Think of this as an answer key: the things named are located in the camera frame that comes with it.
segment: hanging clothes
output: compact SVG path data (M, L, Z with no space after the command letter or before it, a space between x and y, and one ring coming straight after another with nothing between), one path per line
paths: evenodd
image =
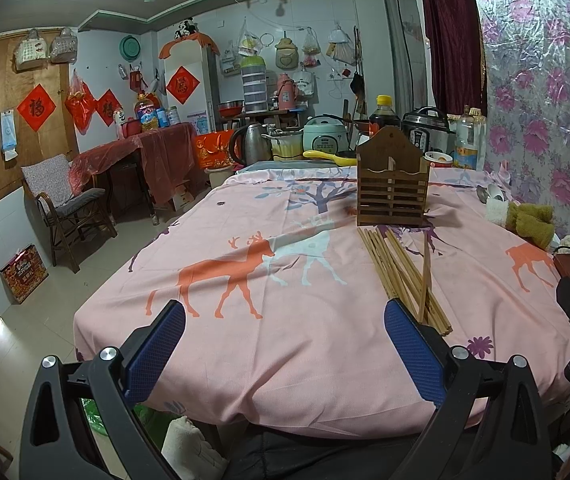
M422 0L431 45L436 108L460 115L465 105L487 116L487 88L476 0Z

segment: chopsticks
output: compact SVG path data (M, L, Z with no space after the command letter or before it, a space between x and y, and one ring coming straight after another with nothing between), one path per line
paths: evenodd
M434 327L440 335L451 332L451 323L431 290L431 254L425 233L422 275L394 234L385 242L378 229L358 228L387 297L398 298L420 323Z

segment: panda plush toy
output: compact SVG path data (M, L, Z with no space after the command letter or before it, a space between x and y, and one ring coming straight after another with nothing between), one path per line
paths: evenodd
M178 30L174 34L174 40L180 40L180 38L184 38L190 34L195 34L196 32L198 32L198 29L196 28L196 24L193 22L193 18L187 18L182 22L178 22Z

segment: black pants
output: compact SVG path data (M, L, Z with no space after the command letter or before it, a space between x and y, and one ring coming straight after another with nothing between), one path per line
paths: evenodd
M476 429L463 433L442 478L460 470ZM334 440L250 425L229 456L223 480L388 480L417 438Z

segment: metal bolt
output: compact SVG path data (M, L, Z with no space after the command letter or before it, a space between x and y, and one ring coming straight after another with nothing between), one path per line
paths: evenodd
M451 349L451 354L456 359L460 359L461 361L463 361L469 357L469 351L464 346L454 346Z
M43 368L51 368L55 364L56 364L56 357L53 355L48 355L43 359L42 362Z
M103 361L111 361L114 357L116 357L117 353L118 351L115 348L108 346L107 348L103 348L100 351L100 358Z
M518 368L525 368L527 366L527 360L522 355L514 355L512 360Z

